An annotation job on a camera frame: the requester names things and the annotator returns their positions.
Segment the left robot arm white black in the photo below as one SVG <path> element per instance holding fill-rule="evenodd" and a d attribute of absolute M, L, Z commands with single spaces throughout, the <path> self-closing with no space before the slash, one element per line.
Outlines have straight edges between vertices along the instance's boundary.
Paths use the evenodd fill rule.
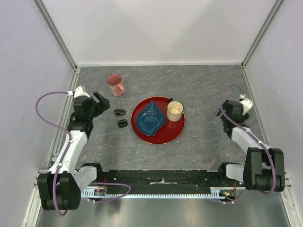
<path fill-rule="evenodd" d="M 99 186 L 104 181 L 100 163 L 85 163 L 79 170 L 76 164 L 91 135 L 93 119 L 110 107 L 109 100 L 97 91 L 90 96 L 78 87 L 66 95 L 73 98 L 74 112 L 67 128 L 57 126 L 66 133 L 64 145 L 54 164 L 37 178 L 42 208 L 55 210 L 61 217 L 79 207 L 81 193 L 87 186 Z"/>

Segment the black earbud charging case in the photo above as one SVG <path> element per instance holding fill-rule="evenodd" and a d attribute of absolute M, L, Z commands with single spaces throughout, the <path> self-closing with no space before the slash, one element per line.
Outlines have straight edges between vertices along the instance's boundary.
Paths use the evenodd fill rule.
<path fill-rule="evenodd" d="M 119 128 L 124 128 L 128 125 L 127 119 L 121 119 L 117 122 Z"/>

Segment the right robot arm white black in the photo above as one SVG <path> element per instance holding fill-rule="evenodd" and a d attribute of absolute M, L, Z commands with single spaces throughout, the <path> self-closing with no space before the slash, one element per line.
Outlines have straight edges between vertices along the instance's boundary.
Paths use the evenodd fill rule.
<path fill-rule="evenodd" d="M 263 143 L 245 124 L 252 107 L 250 99 L 225 100 L 217 112 L 223 122 L 223 131 L 246 154 L 243 165 L 222 163 L 217 181 L 228 186 L 236 180 L 244 183 L 249 191 L 282 192 L 285 189 L 284 154 L 281 149 Z"/>

